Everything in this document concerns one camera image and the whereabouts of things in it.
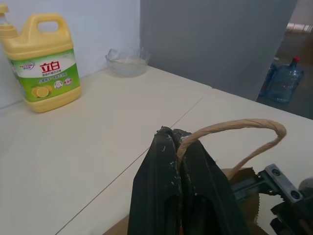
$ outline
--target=green label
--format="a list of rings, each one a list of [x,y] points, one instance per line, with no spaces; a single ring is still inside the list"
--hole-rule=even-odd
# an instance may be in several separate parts
[[[48,99],[79,87],[74,51],[29,60],[9,60],[27,101]]]

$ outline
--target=white wall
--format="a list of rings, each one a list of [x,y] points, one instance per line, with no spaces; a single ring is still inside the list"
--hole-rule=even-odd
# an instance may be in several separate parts
[[[298,0],[290,23],[313,25],[313,0]]]
[[[74,41],[80,77],[101,70],[110,48],[139,46],[140,0],[8,0],[7,19],[18,30],[34,13],[61,14]],[[7,59],[0,53],[0,108],[22,99]]]

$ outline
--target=white table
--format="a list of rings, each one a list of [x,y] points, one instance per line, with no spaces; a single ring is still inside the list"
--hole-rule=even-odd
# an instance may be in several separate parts
[[[130,79],[102,71],[83,83],[84,95],[63,108],[0,111],[0,234],[101,235],[128,213],[134,175],[162,125],[193,132],[232,119],[272,119],[288,135],[248,165],[259,171],[275,163],[296,186],[312,175],[312,120],[153,68]],[[245,129],[201,141],[227,168],[274,137]],[[270,231],[269,209],[280,199],[261,199],[259,223]]]

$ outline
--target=clear glass dish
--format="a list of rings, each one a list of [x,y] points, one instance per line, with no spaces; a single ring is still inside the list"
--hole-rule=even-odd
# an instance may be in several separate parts
[[[118,51],[110,49],[106,55],[108,68],[116,75],[134,77],[147,70],[150,55],[143,49]]]

